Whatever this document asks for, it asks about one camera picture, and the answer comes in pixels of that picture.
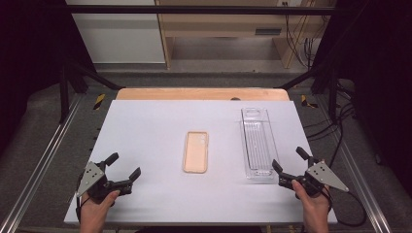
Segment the wooden table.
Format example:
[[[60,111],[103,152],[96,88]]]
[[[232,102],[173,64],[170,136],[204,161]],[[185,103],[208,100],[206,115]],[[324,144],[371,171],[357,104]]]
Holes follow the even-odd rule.
[[[116,99],[289,101],[290,97],[282,88],[139,87],[121,89]]]

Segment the clear plastic tray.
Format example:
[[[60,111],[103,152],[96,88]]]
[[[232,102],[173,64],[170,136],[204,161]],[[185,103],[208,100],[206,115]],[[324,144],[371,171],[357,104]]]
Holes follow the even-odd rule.
[[[241,132],[246,177],[254,182],[271,183],[277,176],[272,161],[278,159],[278,153],[267,110],[242,109]]]

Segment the white cabinet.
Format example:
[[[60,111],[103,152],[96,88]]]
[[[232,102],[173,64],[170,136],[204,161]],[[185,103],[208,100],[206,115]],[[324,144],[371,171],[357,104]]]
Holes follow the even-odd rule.
[[[156,14],[73,14],[93,63],[164,63]]]

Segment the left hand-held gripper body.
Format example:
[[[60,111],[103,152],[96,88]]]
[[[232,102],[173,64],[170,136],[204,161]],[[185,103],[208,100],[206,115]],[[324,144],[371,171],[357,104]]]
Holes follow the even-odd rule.
[[[120,196],[131,194],[134,175],[131,175],[125,181],[109,181],[105,170],[107,166],[112,164],[113,161],[101,161],[99,163],[89,161],[81,175],[76,196],[80,198],[87,193],[93,202],[100,204],[108,194],[115,190],[120,192]]]

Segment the beige phone case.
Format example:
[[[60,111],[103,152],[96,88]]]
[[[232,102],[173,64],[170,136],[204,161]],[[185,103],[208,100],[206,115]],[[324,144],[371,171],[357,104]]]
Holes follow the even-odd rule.
[[[190,131],[186,137],[183,170],[203,174],[208,167],[208,133]]]

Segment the black upright frame post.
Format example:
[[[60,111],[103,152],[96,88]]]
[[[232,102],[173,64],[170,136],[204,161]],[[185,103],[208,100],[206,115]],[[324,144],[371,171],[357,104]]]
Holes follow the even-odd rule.
[[[63,65],[59,72],[59,92],[60,92],[60,123],[63,123],[69,114],[69,92],[66,66]]]
[[[337,72],[331,71],[328,85],[328,115],[333,123],[336,122]]]

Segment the black curtain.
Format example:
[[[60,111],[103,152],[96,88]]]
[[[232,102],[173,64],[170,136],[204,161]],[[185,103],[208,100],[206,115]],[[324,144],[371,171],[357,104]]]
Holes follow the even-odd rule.
[[[412,0],[336,0],[315,62],[346,34],[337,76],[355,84],[355,103],[374,147],[412,197]]]
[[[0,155],[12,141],[30,95],[58,83],[64,59],[94,66],[66,0],[0,0]]]

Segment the person's left hand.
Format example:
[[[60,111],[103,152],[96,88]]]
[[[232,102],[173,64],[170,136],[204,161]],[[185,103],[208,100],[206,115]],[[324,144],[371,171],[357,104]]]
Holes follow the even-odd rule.
[[[81,198],[81,227],[95,227],[104,228],[105,220],[110,208],[114,205],[120,192],[118,190],[112,191],[105,199],[100,203],[94,203],[85,192]]]

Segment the person's right hand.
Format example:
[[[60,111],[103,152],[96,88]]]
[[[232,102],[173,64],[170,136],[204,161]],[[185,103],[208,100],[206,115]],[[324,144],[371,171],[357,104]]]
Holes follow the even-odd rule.
[[[302,203],[304,224],[327,224],[327,199],[323,195],[310,197],[304,187],[296,180],[292,180],[292,188]]]

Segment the black diagonal frame strut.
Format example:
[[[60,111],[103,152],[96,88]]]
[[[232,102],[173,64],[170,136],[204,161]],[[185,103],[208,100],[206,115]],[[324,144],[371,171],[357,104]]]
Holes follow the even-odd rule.
[[[318,65],[314,68],[311,68],[309,71],[307,71],[304,74],[298,76],[297,78],[294,78],[293,80],[280,85],[280,88],[284,89],[284,90],[289,90],[292,87],[294,87],[295,85],[297,85],[299,83],[302,83],[302,82],[308,80],[309,78],[315,77],[316,75],[320,74],[323,71],[323,69],[324,69],[323,65]]]
[[[78,93],[85,93],[88,90],[88,85],[86,84],[84,77],[92,78],[96,82],[101,83],[112,90],[121,90],[120,85],[110,82],[109,80],[98,75],[95,71],[91,71],[77,62],[67,61],[66,66],[78,73],[78,76],[69,79],[69,83]]]

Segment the white board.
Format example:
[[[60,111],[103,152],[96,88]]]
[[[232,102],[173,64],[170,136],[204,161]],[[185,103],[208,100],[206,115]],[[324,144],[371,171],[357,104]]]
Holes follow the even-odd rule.
[[[130,225],[251,224],[300,222],[294,193],[275,182],[247,178],[241,139],[241,112],[269,114],[280,164],[302,174],[307,164],[296,148],[309,147],[291,101],[127,101],[112,102],[91,154],[100,162],[116,152],[107,169],[113,181],[135,169],[142,174],[129,195],[117,199],[107,220]],[[186,135],[209,135],[208,168],[183,169]]]

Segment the aluminium rail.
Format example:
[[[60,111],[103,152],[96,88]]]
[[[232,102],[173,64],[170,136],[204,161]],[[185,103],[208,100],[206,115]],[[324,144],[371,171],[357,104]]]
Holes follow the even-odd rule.
[[[43,152],[39,162],[34,171],[28,179],[24,189],[16,200],[13,208],[10,210],[2,224],[0,225],[0,233],[15,233],[19,223],[21,222],[28,206],[30,205],[40,183],[47,173],[52,160],[60,147],[64,136],[71,125],[71,122],[76,115],[84,96],[82,94],[75,94],[71,104],[69,105],[69,112],[67,117],[58,124],[54,131],[51,140],[49,141],[45,151]]]
[[[333,123],[328,115],[328,100],[321,95],[316,95],[320,110],[327,121]],[[360,202],[362,203],[367,217],[373,226],[375,233],[393,233],[386,217],[384,216],[369,184],[366,181],[360,167],[356,163],[347,143],[344,140],[343,133],[343,116],[346,111],[353,108],[350,102],[344,103],[340,108],[336,108],[337,129],[332,133],[333,140],[336,144],[335,155],[339,156],[351,178],[354,189],[357,192]]]

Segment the light wooden desk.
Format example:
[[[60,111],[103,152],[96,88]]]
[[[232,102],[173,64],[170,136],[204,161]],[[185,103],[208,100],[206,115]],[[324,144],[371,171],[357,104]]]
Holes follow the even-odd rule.
[[[158,6],[333,7],[335,0],[154,0]],[[158,16],[163,48],[171,59],[178,37],[263,37],[273,41],[289,69],[306,39],[321,38],[328,16],[167,15]]]

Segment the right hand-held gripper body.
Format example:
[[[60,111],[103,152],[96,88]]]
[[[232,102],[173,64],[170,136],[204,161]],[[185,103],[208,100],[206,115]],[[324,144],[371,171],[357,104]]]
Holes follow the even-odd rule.
[[[278,177],[279,186],[292,190],[292,180],[296,180],[311,197],[320,194],[326,185],[344,192],[349,191],[349,187],[334,174],[324,161],[315,158],[312,162],[308,162],[308,168],[303,175],[294,176],[283,171]]]

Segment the black horizontal frame bar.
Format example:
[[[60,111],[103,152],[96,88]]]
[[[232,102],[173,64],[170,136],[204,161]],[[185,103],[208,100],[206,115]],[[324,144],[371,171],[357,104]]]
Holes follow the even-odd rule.
[[[332,16],[336,8],[312,7],[236,7],[236,6],[115,6],[68,5],[64,10],[73,14],[201,14],[201,15],[291,15]]]

